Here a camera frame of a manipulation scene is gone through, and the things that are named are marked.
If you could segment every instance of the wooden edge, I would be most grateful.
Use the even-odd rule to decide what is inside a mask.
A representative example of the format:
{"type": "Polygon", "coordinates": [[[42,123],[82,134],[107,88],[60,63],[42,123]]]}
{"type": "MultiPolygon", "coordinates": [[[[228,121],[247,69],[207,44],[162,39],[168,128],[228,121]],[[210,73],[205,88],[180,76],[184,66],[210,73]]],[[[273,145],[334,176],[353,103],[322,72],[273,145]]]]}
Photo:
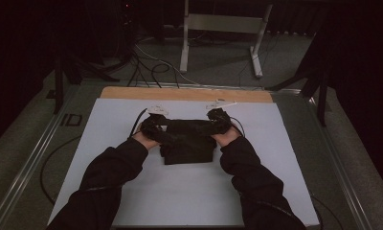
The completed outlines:
{"type": "Polygon", "coordinates": [[[272,103],[272,97],[266,91],[246,91],[228,89],[178,89],[178,88],[141,88],[107,86],[102,99],[141,99],[176,101],[215,101],[218,99],[241,103],[272,103]]]}

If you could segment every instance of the white board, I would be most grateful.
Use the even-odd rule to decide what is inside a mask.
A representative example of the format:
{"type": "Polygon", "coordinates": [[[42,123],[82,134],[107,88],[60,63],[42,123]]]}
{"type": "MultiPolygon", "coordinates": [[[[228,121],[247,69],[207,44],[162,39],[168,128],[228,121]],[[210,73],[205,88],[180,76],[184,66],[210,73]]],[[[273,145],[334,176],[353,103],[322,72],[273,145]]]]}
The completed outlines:
{"type": "MultiPolygon", "coordinates": [[[[123,142],[139,113],[157,104],[169,112],[169,119],[208,119],[209,102],[97,99],[50,221],[79,188],[90,162],[123,142]]],[[[242,123],[262,164],[284,182],[283,194],[295,215],[307,226],[319,224],[277,105],[237,103],[224,110],[242,123]]],[[[159,148],[152,149],[139,176],[124,185],[113,225],[242,226],[239,196],[219,165],[220,155],[217,148],[212,163],[166,166],[159,148]]]]}

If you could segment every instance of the black sleeve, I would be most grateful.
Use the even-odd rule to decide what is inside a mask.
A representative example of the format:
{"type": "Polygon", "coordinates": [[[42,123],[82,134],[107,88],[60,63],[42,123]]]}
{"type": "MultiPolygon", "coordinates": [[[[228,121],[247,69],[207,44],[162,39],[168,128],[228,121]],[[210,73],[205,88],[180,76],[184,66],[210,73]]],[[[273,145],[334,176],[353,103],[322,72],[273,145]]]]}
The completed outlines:
{"type": "Polygon", "coordinates": [[[234,176],[232,183],[241,194],[246,229],[305,229],[282,194],[283,182],[261,165],[247,139],[238,137],[221,151],[221,167],[234,176]]]}
{"type": "Polygon", "coordinates": [[[110,229],[120,206],[121,185],[141,172],[146,157],[147,149],[132,138],[115,149],[106,149],[87,167],[79,190],[47,229],[110,229]]]}

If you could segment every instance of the metal frame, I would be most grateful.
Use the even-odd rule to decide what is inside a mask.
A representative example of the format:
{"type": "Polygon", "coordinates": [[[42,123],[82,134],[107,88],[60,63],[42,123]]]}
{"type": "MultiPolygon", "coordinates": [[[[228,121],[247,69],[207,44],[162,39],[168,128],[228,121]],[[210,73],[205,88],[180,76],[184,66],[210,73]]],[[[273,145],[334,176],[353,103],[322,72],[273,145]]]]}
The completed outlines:
{"type": "Polygon", "coordinates": [[[54,115],[46,126],[42,136],[39,138],[34,150],[32,151],[30,157],[25,162],[22,169],[19,171],[18,175],[15,177],[14,181],[9,187],[6,195],[0,203],[0,229],[2,229],[7,218],[11,214],[15,204],[18,199],[21,197],[22,193],[25,190],[25,187],[29,183],[31,176],[33,175],[37,165],[39,164],[42,156],[51,142],[54,134],[58,128],[60,121],[62,120],[64,111],[69,104],[70,100],[73,98],[75,93],[78,91],[79,87],[77,85],[71,85],[65,95],[64,101],[66,102],[61,106],[59,113],[54,115]]]}
{"type": "Polygon", "coordinates": [[[307,108],[309,113],[311,114],[313,121],[317,124],[317,128],[319,129],[326,146],[328,148],[328,157],[331,163],[332,168],[337,176],[338,182],[341,185],[344,196],[347,199],[347,203],[349,205],[350,210],[352,211],[353,217],[355,219],[356,224],[359,229],[362,230],[370,230],[372,229],[371,223],[366,215],[362,204],[358,198],[358,195],[355,192],[355,189],[352,186],[352,183],[349,180],[347,172],[345,170],[344,165],[341,163],[340,156],[338,154],[338,150],[334,147],[332,143],[331,137],[324,126],[320,123],[317,117],[317,105],[313,99],[307,102],[307,108]]]}
{"type": "Polygon", "coordinates": [[[234,33],[258,34],[257,42],[250,48],[251,60],[254,65],[255,76],[263,76],[259,63],[258,50],[265,33],[272,5],[267,5],[263,18],[223,16],[189,13],[189,0],[185,0],[185,20],[183,31],[183,48],[180,59],[180,72],[188,72],[189,61],[189,30],[221,31],[234,33]]]}

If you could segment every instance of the gray carpet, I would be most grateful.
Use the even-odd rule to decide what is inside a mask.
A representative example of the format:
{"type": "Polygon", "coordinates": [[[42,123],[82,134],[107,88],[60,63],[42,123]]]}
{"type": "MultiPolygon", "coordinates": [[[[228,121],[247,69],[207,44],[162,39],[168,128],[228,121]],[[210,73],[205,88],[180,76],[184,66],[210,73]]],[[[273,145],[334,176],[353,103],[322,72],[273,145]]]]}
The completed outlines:
{"type": "MultiPolygon", "coordinates": [[[[259,50],[259,59],[263,68],[261,80],[254,77],[252,73],[252,65],[248,58],[248,47],[252,43],[249,37],[224,45],[191,47],[189,69],[184,75],[187,80],[179,77],[179,74],[176,75],[178,82],[182,85],[191,84],[191,81],[194,81],[202,85],[225,85],[239,89],[272,86],[293,76],[310,42],[310,38],[303,36],[267,35],[259,50]]],[[[165,45],[158,44],[154,39],[148,39],[142,41],[139,47],[148,55],[168,61],[176,68],[179,67],[181,39],[167,39],[165,45]]],[[[137,50],[140,57],[146,57],[143,52],[137,50]]],[[[150,59],[141,59],[141,61],[149,69],[162,63],[150,59]]],[[[150,86],[156,87],[157,84],[153,82],[150,71],[145,66],[140,67],[144,78],[150,86]]],[[[135,65],[129,63],[121,70],[111,73],[111,76],[122,80],[116,84],[126,85],[134,69],[135,65]]],[[[160,66],[156,70],[165,70],[165,67],[160,66]]],[[[176,86],[172,70],[156,73],[155,77],[165,86],[176,86]]],[[[300,81],[288,88],[299,89],[303,83],[300,81]]],[[[63,114],[81,115],[81,124],[59,126],[56,129],[42,159],[2,229],[44,229],[52,211],[52,204],[40,190],[40,167],[45,157],[53,150],[81,135],[94,101],[100,95],[102,88],[109,84],[111,83],[94,79],[89,75],[78,87],[72,100],[63,110],[63,114]]],[[[141,76],[138,76],[138,85],[146,86],[141,76]]],[[[33,151],[46,125],[54,118],[52,114],[54,101],[45,99],[48,90],[52,88],[53,75],[45,80],[44,90],[31,101],[0,140],[0,203],[25,160],[33,151]]],[[[383,229],[383,182],[338,104],[333,90],[328,91],[327,128],[319,127],[312,115],[311,106],[302,97],[281,92],[273,94],[273,98],[281,110],[292,146],[303,170],[305,182],[311,193],[336,215],[344,229],[362,229],[358,227],[357,220],[353,217],[355,211],[351,210],[348,196],[343,192],[342,184],[337,179],[337,173],[330,162],[330,149],[323,135],[323,131],[326,131],[348,173],[351,186],[359,197],[372,229],[383,229]]],[[[43,178],[51,197],[57,196],[78,143],[79,140],[59,149],[48,162],[43,178]]],[[[339,229],[338,221],[323,204],[314,200],[314,205],[323,218],[324,229],[339,229]]]]}

